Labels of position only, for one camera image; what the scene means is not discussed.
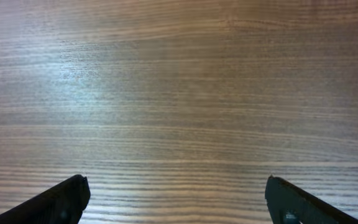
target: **wooden table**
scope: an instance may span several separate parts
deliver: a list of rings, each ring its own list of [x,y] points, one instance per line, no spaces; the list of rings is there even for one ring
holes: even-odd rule
[[[73,174],[80,223],[358,218],[358,1],[0,0],[0,213]]]

